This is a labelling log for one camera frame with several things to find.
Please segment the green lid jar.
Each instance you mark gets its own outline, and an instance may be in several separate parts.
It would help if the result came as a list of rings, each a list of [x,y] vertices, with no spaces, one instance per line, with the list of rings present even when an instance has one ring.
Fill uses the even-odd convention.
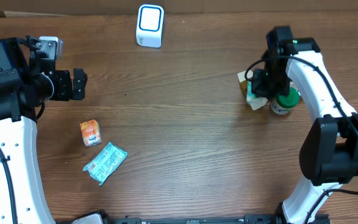
[[[288,95],[277,95],[270,103],[270,109],[279,115],[289,113],[300,101],[297,89],[290,87]]]

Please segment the teal Kleenex tissue pack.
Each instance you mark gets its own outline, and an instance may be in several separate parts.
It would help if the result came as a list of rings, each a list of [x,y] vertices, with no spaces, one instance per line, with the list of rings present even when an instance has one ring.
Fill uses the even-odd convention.
[[[247,92],[246,92],[246,100],[248,104],[255,103],[259,100],[257,96],[255,96],[254,93],[252,93],[252,83],[247,82]]]

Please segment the beige Pantree bread bag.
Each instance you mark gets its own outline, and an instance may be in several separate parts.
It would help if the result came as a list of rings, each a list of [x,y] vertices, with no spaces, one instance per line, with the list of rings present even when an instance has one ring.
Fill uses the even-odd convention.
[[[249,71],[249,72],[246,73],[245,71],[243,71],[243,72],[238,73],[237,77],[238,77],[238,80],[239,80],[241,90],[242,90],[244,96],[246,97],[247,82],[248,82],[246,80],[246,78],[251,79],[253,77],[253,72]],[[290,81],[290,87],[293,87],[293,88],[297,89],[296,85],[292,81]],[[257,102],[252,103],[252,104],[248,104],[253,110],[261,109],[262,107],[264,107],[269,102],[269,100],[267,98],[264,98],[264,97],[258,97],[258,98],[259,98],[259,100]]]

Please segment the orange Kleenex tissue pack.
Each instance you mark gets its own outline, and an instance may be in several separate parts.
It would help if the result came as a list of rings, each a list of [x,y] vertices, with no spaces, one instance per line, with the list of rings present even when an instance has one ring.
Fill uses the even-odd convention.
[[[86,147],[95,146],[102,143],[99,124],[95,119],[81,123],[80,129],[83,142]]]

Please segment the teal wet wipes pack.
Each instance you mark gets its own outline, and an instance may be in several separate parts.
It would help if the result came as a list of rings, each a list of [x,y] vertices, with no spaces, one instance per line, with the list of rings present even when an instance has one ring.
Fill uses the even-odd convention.
[[[109,176],[124,162],[128,153],[113,145],[111,142],[87,165],[83,171],[87,171],[89,176],[99,182],[102,186]]]

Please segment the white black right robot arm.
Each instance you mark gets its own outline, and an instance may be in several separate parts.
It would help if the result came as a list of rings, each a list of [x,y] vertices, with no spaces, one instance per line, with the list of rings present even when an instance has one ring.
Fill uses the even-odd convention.
[[[358,113],[329,76],[320,47],[311,38],[296,39],[288,26],[266,36],[267,50],[245,73],[250,91],[282,108],[299,96],[312,127],[300,149],[302,178],[273,215],[246,215],[247,223],[329,223],[318,210],[335,192],[358,176]]]

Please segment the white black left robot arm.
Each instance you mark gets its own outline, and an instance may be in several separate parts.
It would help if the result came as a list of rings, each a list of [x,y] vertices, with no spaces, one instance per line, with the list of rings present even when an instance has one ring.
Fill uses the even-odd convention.
[[[53,223],[37,160],[37,121],[49,100],[82,100],[86,73],[57,70],[57,37],[0,39],[0,223]]]

